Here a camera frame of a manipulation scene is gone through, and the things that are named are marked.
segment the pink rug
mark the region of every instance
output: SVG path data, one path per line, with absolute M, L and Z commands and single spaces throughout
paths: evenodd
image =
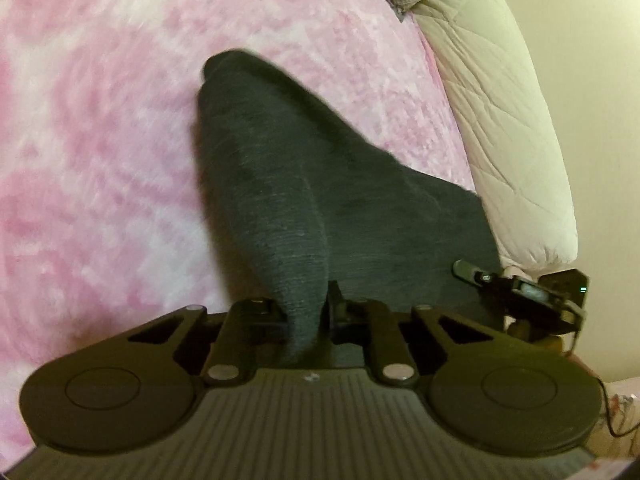
M 200 69 L 232 47 L 472 188 L 433 53 L 385 0 L 0 0 L 0 470 L 32 446 L 18 391 L 37 366 L 255 290 L 209 239 L 191 151 Z

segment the white pillow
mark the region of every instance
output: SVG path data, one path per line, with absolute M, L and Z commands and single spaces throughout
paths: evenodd
M 504 0 L 423 0 L 412 11 L 436 53 L 503 266 L 529 274 L 577 258 L 558 139 Z

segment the ribbed rubber surface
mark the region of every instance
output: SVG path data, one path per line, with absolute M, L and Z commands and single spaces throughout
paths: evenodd
M 413 392 L 375 384 L 361 369 L 259 370 L 248 384 L 208 392 L 187 423 L 145 449 L 92 458 L 39 447 L 7 476 L 555 480 L 567 478 L 591 460 L 582 449 L 538 459 L 482 452 L 438 426 Z

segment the cream quilted cushion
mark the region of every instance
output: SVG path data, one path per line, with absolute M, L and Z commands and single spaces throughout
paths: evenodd
M 577 257 L 558 139 L 504 0 L 422 0 L 412 11 L 438 60 L 503 266 L 531 274 Z

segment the black cable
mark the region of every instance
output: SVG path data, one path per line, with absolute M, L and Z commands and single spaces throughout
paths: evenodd
M 635 430 L 639 429 L 640 428 L 640 422 L 638 422 L 630 430 L 626 430 L 624 433 L 616 433 L 616 431 L 613 429 L 613 426 L 611 425 L 612 416 L 611 416 L 611 410 L 609 408 L 609 394 L 607 393 L 607 387 L 602 382 L 602 379 L 596 377 L 596 380 L 600 384 L 600 387 L 602 388 L 602 392 L 604 393 L 604 408 L 605 408 L 605 410 L 607 412 L 607 426 L 609 427 L 609 433 L 611 434 L 611 436 L 614 437 L 614 438 L 622 438 L 624 436 L 627 436 L 628 434 L 633 433 Z

